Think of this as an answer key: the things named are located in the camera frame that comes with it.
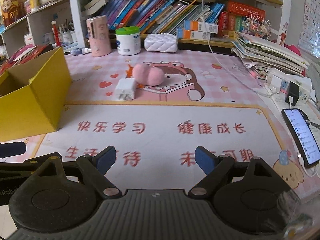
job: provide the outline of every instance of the red chinese character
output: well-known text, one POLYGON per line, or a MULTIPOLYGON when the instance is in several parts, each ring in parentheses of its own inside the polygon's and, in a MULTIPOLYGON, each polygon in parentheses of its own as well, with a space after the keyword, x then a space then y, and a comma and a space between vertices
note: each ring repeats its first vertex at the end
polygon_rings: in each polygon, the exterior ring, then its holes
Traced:
POLYGON ((187 163, 188 167, 190 167, 191 164, 195 165, 196 163, 192 161, 195 159, 194 155, 195 155, 194 153, 189 153, 189 152, 181 154, 182 158, 180 159, 183 160, 183 162, 180 165, 183 165, 185 163, 187 163))
POLYGON ((105 128, 107 128, 107 122, 97 122, 96 128, 93 130, 94 132, 105 132, 105 128))
POLYGON ((222 152, 223 152, 225 155, 228 155, 228 156, 234 158, 235 161, 237 161, 237 157, 236 157, 236 155, 235 155, 235 150, 224 150, 224 151, 222 151, 222 152))
POLYGON ((218 130, 218 133, 227 133, 227 132, 230 133, 229 127, 227 126, 226 123, 218 124, 217 130, 218 130))
POLYGON ((90 156, 96 156, 98 154, 98 149, 85 149, 84 154, 89 154, 90 156))
POLYGON ((133 127, 135 128, 132 132, 137 132, 137 134, 141 134, 144 132, 146 125, 142 122, 134 123, 133 127))
POLYGON ((244 127, 241 126, 241 123, 240 123, 240 124, 236 124, 236 123, 235 123, 234 128, 236 129, 236 131, 237 131, 238 133, 243 133, 243 132, 245 132, 244 127))
POLYGON ((78 153, 78 148, 77 147, 69 147, 69 149, 67 150, 67 153, 69 153, 69 156, 66 156, 66 158, 72 158, 75 159, 76 157, 74 157, 74 155, 76 155, 78 153))
POLYGON ((193 134, 193 126, 194 125, 191 123, 191 120, 185 121, 184 123, 178 125, 179 133, 193 134))
POLYGON ((241 154, 241 158, 243 162, 245 162, 246 160, 249 161, 253 157, 252 150, 243 149, 243 150, 240 150, 239 152, 241 154))
POLYGON ((138 165, 141 155, 140 152, 127 152, 124 154, 124 156, 122 157, 123 159, 125 159, 124 161, 124 165, 127 165, 128 163, 132 166, 135 167, 138 165))
POLYGON ((89 121, 83 121, 79 123, 78 131, 88 131, 90 128, 91 122, 89 121))
POLYGON ((212 127, 210 126, 209 123, 200 123, 199 124, 199 133, 200 134, 209 134, 211 132, 212 127))
POLYGON ((127 125, 125 124, 125 122, 116 122, 112 128, 113 128, 113 133, 120 133, 121 131, 124 131, 124 128, 127 125))

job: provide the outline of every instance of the pink cylinder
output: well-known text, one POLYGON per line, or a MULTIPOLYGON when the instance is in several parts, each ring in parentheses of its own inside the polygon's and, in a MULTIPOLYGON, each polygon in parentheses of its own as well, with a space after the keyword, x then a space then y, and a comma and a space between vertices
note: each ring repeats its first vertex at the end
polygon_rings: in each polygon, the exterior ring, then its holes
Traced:
POLYGON ((107 17, 105 15, 87 19, 92 56, 102 57, 111 52, 107 17))

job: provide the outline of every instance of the green lid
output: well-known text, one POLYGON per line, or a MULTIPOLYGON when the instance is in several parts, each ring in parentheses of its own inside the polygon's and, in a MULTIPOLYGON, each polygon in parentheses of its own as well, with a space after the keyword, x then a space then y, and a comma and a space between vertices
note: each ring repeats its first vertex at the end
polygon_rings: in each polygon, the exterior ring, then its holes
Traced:
POLYGON ((123 27, 123 28, 116 29, 117 35, 130 35, 130 34, 136 34, 139 32, 140 32, 140 28, 136 26, 123 27))

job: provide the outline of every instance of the metal screw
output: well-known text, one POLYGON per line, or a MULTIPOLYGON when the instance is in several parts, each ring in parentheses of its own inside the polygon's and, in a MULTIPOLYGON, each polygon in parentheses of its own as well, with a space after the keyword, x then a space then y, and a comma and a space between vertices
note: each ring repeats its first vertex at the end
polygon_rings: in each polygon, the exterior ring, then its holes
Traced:
POLYGON ((195 187, 191 190, 191 193, 196 196, 202 196, 207 193, 207 190, 203 187, 195 187))
POLYGON ((114 188, 114 187, 108 187, 103 191, 104 195, 107 196, 115 196, 119 193, 119 189, 114 188))

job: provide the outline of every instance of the red heart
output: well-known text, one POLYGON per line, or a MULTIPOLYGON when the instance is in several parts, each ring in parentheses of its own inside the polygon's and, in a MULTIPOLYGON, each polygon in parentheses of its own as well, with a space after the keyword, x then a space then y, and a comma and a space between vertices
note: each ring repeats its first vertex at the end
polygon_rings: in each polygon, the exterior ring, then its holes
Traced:
POLYGON ((99 84, 99 87, 100 87, 100 88, 106 88, 106 87, 111 86, 111 85, 112 85, 111 82, 102 81, 102 82, 99 84))
POLYGON ((222 69, 222 67, 219 64, 212 64, 211 66, 215 69, 222 69))

